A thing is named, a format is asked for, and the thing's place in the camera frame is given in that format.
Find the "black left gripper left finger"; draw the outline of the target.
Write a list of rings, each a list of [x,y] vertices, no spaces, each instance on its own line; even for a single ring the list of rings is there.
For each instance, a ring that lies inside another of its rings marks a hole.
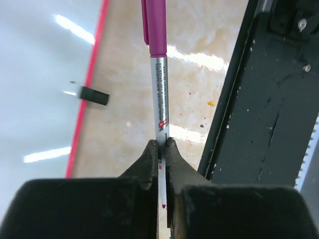
[[[158,238],[157,160],[150,140],[119,177],[27,181],[5,215],[5,238]]]

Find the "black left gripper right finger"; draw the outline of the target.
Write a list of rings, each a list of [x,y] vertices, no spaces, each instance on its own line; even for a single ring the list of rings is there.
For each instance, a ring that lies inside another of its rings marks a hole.
[[[174,239],[316,239],[302,196],[278,186],[216,185],[166,142],[167,225]]]

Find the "pink framed whiteboard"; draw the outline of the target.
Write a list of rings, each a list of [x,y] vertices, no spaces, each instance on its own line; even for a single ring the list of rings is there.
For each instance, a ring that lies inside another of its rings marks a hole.
[[[67,174],[106,0],[0,3],[0,182]]]

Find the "magenta capped whiteboard marker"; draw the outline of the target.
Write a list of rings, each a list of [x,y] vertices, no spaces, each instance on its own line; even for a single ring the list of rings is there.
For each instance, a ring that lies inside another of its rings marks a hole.
[[[165,145],[169,138],[166,1],[143,0],[144,42],[149,47],[154,102],[155,133],[158,143],[158,189],[160,203],[167,207]]]

